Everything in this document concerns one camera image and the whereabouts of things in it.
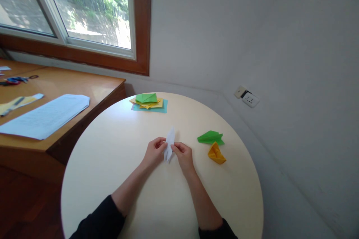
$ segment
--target wall socket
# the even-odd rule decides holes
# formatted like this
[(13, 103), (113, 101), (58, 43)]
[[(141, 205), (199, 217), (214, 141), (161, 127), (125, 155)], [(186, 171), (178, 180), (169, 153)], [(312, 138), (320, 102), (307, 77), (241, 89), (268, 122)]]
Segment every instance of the wall socket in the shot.
[(243, 96), (242, 101), (245, 102), (251, 108), (255, 107), (259, 103), (258, 97), (254, 96), (252, 93), (248, 93), (248, 92), (246, 93), (245, 96)]
[(234, 95), (239, 99), (244, 94), (245, 91), (246, 91), (245, 87), (239, 86), (239, 88), (236, 90)]

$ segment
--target table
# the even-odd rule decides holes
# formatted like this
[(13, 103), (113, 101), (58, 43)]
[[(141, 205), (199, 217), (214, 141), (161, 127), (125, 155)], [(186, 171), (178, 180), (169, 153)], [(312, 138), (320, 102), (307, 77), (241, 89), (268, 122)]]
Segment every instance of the table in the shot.
[[(231, 126), (207, 106), (171, 93), (166, 114), (132, 111), (129, 100), (102, 112), (79, 138), (66, 167), (61, 193), (65, 237), (111, 194), (142, 160), (147, 144), (166, 137), (175, 127), (175, 141), (193, 149), (193, 161), (219, 213), (238, 238), (261, 238), (263, 199), (255, 166)], [(223, 133), (220, 146), (227, 162), (218, 165), (207, 153), (209, 144), (197, 137), (214, 130)], [(197, 238), (196, 214), (187, 182), (176, 156), (150, 175), (126, 219), (121, 238)]]
[(103, 110), (126, 97), (125, 80), (8, 60), (1, 60), (0, 64), (11, 67), (16, 76), (39, 76), (27, 84), (0, 86), (0, 103), (18, 96), (45, 94), (44, 98), (0, 118), (0, 125), (63, 94), (90, 97), (88, 108), (45, 140), (0, 134), (0, 165), (45, 181), (61, 183), (67, 160), (85, 128)]

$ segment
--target hand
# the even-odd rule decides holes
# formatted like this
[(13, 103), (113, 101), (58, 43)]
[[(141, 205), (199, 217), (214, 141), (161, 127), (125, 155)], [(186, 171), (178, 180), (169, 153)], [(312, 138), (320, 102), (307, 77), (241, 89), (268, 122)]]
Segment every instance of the hand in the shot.
[(167, 147), (166, 138), (157, 137), (148, 143), (145, 156), (141, 162), (146, 168), (157, 166), (163, 160), (163, 151)]
[(196, 173), (193, 165), (192, 149), (181, 142), (174, 143), (174, 145), (171, 145), (171, 148), (177, 155), (184, 176)]

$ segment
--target green origami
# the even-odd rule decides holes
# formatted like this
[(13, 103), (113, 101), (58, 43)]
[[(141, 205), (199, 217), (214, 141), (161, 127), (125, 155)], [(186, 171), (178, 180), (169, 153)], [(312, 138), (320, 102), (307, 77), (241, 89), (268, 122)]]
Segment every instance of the green origami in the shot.
[(214, 142), (217, 142), (218, 145), (224, 145), (222, 136), (223, 134), (220, 134), (219, 132), (208, 131), (204, 135), (197, 137), (197, 140), (200, 143), (213, 144)]
[(155, 93), (138, 94), (138, 95), (136, 95), (136, 101), (138, 101), (140, 103), (157, 103), (157, 96)]

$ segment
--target white wall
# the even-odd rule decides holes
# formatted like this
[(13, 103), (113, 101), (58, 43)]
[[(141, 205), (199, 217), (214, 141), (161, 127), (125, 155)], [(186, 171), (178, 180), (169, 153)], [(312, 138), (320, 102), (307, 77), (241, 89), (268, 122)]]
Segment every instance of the white wall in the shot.
[(152, 0), (151, 79), (219, 91), (275, 0)]
[[(339, 238), (359, 236), (359, 0), (278, 0), (223, 92)], [(245, 85), (251, 109), (233, 96)]]
[[(358, 223), (358, 99), (345, 105), (337, 98), (358, 92), (357, 4), (152, 0), (150, 77), (11, 54), (126, 78), (129, 94), (167, 91), (208, 105), (237, 131), (256, 165), (264, 238), (332, 239), (332, 230), (350, 238)], [(233, 96), (240, 84), (260, 97), (256, 108)]]

